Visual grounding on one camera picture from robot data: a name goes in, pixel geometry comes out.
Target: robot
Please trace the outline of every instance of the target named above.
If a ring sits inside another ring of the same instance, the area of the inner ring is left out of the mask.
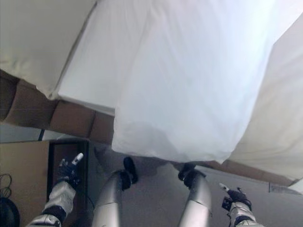
[[[42,213],[35,217],[27,227],[61,227],[65,218],[73,209],[75,188],[80,183],[77,177],[77,164],[83,158],[78,154],[71,162],[63,159],[59,165],[59,177],[54,185],[49,201]],[[130,157],[124,159],[123,170],[112,173],[103,186],[94,210],[92,227],[121,227],[121,195],[124,190],[137,183],[138,176]],[[211,190],[205,175],[192,164],[185,164],[179,172],[179,179],[190,190],[178,227],[210,227]],[[240,188],[229,189],[220,183],[220,187],[229,195],[222,207],[228,211],[229,227],[264,227],[256,222],[251,202]]]

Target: white sheet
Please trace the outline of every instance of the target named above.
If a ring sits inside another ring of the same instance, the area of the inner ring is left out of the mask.
[[[153,2],[156,4],[159,1],[99,1],[61,81],[60,97],[97,111],[115,114]],[[299,17],[303,1],[277,0],[276,7],[279,15],[274,42]]]
[[[96,0],[1,0],[0,68],[48,98]]]
[[[231,160],[303,178],[303,14],[274,45],[250,124]]]
[[[291,11],[282,3],[101,1],[59,95],[112,114],[122,97],[117,151],[223,161],[246,129],[272,44],[297,17],[278,23]]]
[[[113,150],[227,159],[250,120],[275,10],[275,1],[154,1],[116,107]]]

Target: silver robot leg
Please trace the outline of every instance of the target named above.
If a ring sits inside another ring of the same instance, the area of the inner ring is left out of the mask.
[[[211,192],[205,175],[194,166],[185,165],[179,179],[190,189],[178,227],[209,227]]]
[[[138,181],[131,158],[124,159],[125,170],[111,175],[103,186],[97,202],[92,227],[121,227],[121,195]]]

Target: floor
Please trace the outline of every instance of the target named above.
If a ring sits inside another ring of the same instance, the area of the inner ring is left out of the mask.
[[[95,144],[96,150],[103,150]],[[121,169],[122,154],[109,149],[97,152],[90,148],[89,195],[94,202],[110,173]],[[134,157],[139,182],[123,193],[123,227],[176,227],[189,190],[178,179],[178,171],[170,163],[158,159]],[[229,218],[221,203],[226,195],[219,182],[231,188],[241,187],[252,201],[257,220],[266,227],[300,227],[303,223],[303,196],[269,193],[268,183],[220,171],[200,168],[207,175],[212,190],[212,227],[228,227]]]

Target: brown cardboard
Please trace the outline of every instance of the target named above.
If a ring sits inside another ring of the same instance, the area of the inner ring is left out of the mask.
[[[39,215],[46,202],[48,141],[0,144],[0,173],[12,176],[10,199],[20,213],[20,226]]]

